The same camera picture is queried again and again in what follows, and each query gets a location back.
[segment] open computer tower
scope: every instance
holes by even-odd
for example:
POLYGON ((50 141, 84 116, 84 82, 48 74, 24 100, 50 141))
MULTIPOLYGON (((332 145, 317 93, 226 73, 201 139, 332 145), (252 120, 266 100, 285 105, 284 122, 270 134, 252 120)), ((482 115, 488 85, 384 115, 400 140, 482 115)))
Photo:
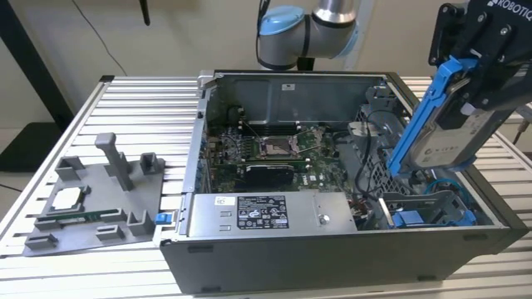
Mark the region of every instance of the open computer tower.
POLYGON ((418 102, 396 74, 221 70, 200 87, 160 244, 184 293, 442 280, 528 232, 473 166, 389 175, 418 102))

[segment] warning label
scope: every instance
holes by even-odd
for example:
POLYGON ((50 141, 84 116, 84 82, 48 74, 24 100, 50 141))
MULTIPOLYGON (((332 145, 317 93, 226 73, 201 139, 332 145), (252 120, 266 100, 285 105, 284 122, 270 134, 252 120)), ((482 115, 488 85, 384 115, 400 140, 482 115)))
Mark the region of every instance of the warning label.
POLYGON ((286 229, 284 196, 238 196, 238 229, 286 229))

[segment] white wall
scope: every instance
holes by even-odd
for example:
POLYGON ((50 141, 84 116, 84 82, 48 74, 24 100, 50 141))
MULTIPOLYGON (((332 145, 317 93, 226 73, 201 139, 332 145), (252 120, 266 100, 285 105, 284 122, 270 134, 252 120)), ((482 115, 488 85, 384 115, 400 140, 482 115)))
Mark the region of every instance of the white wall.
MULTIPOLYGON (((150 0, 150 26, 137 0, 77 0, 129 75, 196 76, 201 69, 257 69, 254 25, 258 0, 150 0)), ((316 0, 273 0, 310 11, 316 0)), ((70 0, 10 0, 24 28, 78 108, 101 75, 121 75, 70 0)), ((342 60, 316 69, 341 70, 342 60)))
POLYGON ((433 26, 444 0, 376 0, 356 70, 428 76, 433 26))
POLYGON ((24 73, 0 40, 0 129, 22 128, 33 121, 52 121, 24 73))

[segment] sticker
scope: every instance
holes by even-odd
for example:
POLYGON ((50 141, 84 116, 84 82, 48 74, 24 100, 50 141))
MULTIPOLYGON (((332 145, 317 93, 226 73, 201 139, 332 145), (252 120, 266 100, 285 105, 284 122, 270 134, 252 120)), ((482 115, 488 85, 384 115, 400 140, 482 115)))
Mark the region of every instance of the sticker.
POLYGON ((293 83, 282 84, 281 90, 296 90, 296 85, 293 83))
POLYGON ((237 200, 238 229, 288 228, 284 196, 238 196, 237 200))
POLYGON ((424 168, 453 164, 473 138, 472 135, 489 121, 492 114, 493 112, 484 112, 469 116, 458 129, 442 130, 437 128, 429 135, 429 142, 418 150, 420 154, 414 159, 416 164, 424 168))
POLYGON ((81 189, 78 187, 65 188, 60 190, 53 199, 52 207, 56 210, 70 209, 77 203, 81 195, 81 189))
POLYGON ((233 206, 236 197, 233 196, 216 196, 214 206, 233 206))

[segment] aluminum extrusion table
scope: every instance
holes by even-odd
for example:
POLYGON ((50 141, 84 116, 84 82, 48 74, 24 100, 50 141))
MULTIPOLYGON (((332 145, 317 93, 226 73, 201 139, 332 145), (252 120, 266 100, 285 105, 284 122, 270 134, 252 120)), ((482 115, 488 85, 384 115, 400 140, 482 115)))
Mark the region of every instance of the aluminum extrusion table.
MULTIPOLYGON (((417 97, 429 78, 402 78, 417 97)), ((0 223, 0 296, 2 298, 174 298, 174 283, 157 238, 172 225, 157 226, 153 242, 85 250, 52 257, 21 257, 56 180, 53 165, 64 155, 102 163, 92 144, 96 134, 117 134, 126 156, 154 151, 166 160, 162 211, 180 206, 184 166, 197 103, 196 78, 116 77, 100 82, 62 138, 0 223)), ((532 162, 496 133, 477 153, 476 167, 522 221, 532 227, 532 162)), ((217 298, 532 298, 532 234, 501 254, 476 257, 444 282, 377 285, 217 298)))

